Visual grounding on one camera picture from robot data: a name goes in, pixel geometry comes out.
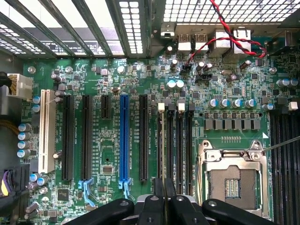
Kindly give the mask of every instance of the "dimm slot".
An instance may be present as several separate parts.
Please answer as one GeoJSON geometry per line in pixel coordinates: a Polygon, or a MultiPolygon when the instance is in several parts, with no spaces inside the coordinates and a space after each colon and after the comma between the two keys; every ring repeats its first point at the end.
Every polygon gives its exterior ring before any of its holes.
{"type": "Polygon", "coordinates": [[[183,194],[183,114],[176,112],[176,191],[183,194]]]}
{"type": "Polygon", "coordinates": [[[63,97],[61,179],[73,178],[74,96],[63,97]]]}
{"type": "Polygon", "coordinates": [[[148,95],[140,95],[140,181],[148,179],[148,95]]]}
{"type": "Polygon", "coordinates": [[[80,180],[91,179],[92,162],[93,98],[82,97],[82,149],[80,180]]]}

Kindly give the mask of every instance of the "screw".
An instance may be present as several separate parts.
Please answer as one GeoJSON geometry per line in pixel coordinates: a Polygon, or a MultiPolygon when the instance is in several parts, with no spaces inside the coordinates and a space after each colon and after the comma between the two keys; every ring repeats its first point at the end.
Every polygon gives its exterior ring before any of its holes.
{"type": "Polygon", "coordinates": [[[208,202],[208,205],[210,205],[210,206],[217,206],[217,203],[216,202],[214,202],[214,201],[209,201],[208,202]]]}
{"type": "Polygon", "coordinates": [[[184,200],[184,198],[182,196],[178,196],[176,199],[177,199],[177,201],[180,201],[180,202],[184,200]]]}

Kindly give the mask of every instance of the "black pcie slot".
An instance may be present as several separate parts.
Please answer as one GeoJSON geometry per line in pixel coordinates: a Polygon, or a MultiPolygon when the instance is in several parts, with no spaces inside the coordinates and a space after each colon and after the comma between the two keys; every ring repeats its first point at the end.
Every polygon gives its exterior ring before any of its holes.
{"type": "Polygon", "coordinates": [[[93,125],[93,99],[92,96],[82,97],[82,149],[80,180],[91,178],[92,162],[92,125],[93,125]]]}
{"type": "Polygon", "coordinates": [[[194,111],[186,112],[186,194],[193,195],[192,122],[194,111]]]}
{"type": "Polygon", "coordinates": [[[63,97],[61,179],[73,178],[74,96],[63,97]]]}
{"type": "Polygon", "coordinates": [[[183,194],[183,115],[176,113],[176,191],[177,194],[183,194]]]}
{"type": "Polygon", "coordinates": [[[168,110],[167,112],[167,178],[171,178],[173,180],[173,120],[174,120],[174,110],[168,110]]]}
{"type": "Polygon", "coordinates": [[[162,178],[162,121],[160,113],[157,114],[157,178],[162,178]]]}
{"type": "Polygon", "coordinates": [[[148,96],[140,95],[140,181],[148,179],[148,96]]]}

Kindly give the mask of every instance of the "pcie slot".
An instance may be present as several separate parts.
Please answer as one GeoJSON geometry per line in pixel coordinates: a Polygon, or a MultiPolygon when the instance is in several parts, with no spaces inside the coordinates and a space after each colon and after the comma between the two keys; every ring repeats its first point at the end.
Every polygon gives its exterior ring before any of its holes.
{"type": "Polygon", "coordinates": [[[61,179],[73,178],[74,96],[63,97],[61,179]]]}
{"type": "Polygon", "coordinates": [[[193,195],[192,122],[194,111],[186,112],[186,194],[193,195]]]}
{"type": "Polygon", "coordinates": [[[41,90],[38,172],[54,170],[56,103],[53,90],[41,90]]]}
{"type": "Polygon", "coordinates": [[[167,178],[173,180],[173,148],[174,148],[174,129],[173,129],[173,120],[174,120],[174,110],[168,110],[167,112],[167,178]]]}
{"type": "Polygon", "coordinates": [[[91,179],[92,167],[93,98],[82,97],[82,148],[80,180],[91,179]]]}
{"type": "Polygon", "coordinates": [[[176,191],[183,194],[183,114],[176,112],[176,191]]]}
{"type": "Polygon", "coordinates": [[[148,179],[148,96],[140,95],[140,181],[148,179]]]}

